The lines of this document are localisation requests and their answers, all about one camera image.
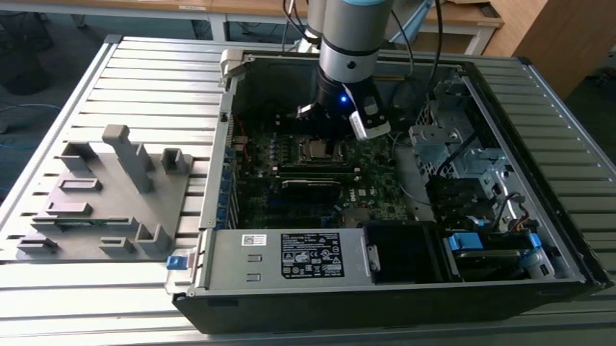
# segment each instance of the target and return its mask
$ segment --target slotted metal surface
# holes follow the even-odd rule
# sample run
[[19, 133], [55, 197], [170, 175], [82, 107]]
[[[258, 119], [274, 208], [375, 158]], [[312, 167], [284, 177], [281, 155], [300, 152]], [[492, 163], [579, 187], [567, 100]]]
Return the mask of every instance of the slotted metal surface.
[[[218, 63], [221, 52], [238, 46], [139, 37], [106, 44], [3, 205], [0, 239], [33, 231], [29, 215], [43, 207], [55, 176], [65, 170], [61, 160], [54, 159], [62, 143], [94, 141], [97, 151], [111, 151], [101, 143], [102, 129], [109, 123], [125, 123], [133, 128], [131, 140], [145, 143], [150, 153], [176, 146], [197, 159], [176, 246], [196, 244], [222, 94]], [[280, 47], [258, 45], [250, 49]], [[531, 67], [508, 58], [444, 56], [472, 60], [479, 66], [574, 220], [606, 268], [616, 274], [616, 186], [611, 163]], [[500, 337], [500, 333], [555, 329], [592, 333], [616, 324], [612, 288], [584, 301], [556, 303], [495, 323], [214, 337], [202, 335], [177, 312], [163, 289], [166, 278], [163, 263], [0, 266], [0, 344], [289, 345], [461, 334], [491, 335], [491, 340], [502, 343], [515, 338]]]

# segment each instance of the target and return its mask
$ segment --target power supply label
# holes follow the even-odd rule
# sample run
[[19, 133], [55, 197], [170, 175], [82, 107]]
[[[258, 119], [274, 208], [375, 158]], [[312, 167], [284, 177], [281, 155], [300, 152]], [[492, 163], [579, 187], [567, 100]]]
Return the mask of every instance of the power supply label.
[[286, 279], [345, 276], [340, 233], [281, 235], [282, 276]]

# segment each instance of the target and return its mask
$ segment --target wooden cabinet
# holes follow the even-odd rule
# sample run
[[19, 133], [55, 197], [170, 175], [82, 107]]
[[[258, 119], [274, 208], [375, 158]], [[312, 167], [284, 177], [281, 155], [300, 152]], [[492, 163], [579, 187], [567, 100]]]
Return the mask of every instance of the wooden cabinet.
[[492, 0], [506, 21], [487, 56], [524, 56], [562, 98], [616, 44], [615, 0]]

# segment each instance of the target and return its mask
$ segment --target barcode sticker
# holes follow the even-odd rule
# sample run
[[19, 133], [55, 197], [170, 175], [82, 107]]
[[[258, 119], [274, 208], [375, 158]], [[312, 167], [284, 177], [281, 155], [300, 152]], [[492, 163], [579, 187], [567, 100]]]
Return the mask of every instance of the barcode sticker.
[[181, 9], [190, 9], [193, 11], [205, 11], [205, 6], [178, 6]]
[[244, 247], [265, 247], [268, 245], [266, 234], [244, 234], [242, 246]]

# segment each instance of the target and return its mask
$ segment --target motherboard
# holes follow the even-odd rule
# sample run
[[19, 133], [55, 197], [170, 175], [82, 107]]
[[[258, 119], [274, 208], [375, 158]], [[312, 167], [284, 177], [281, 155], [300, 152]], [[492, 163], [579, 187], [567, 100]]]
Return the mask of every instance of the motherboard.
[[241, 229], [356, 228], [412, 216], [388, 137], [327, 141], [262, 128], [236, 134]]

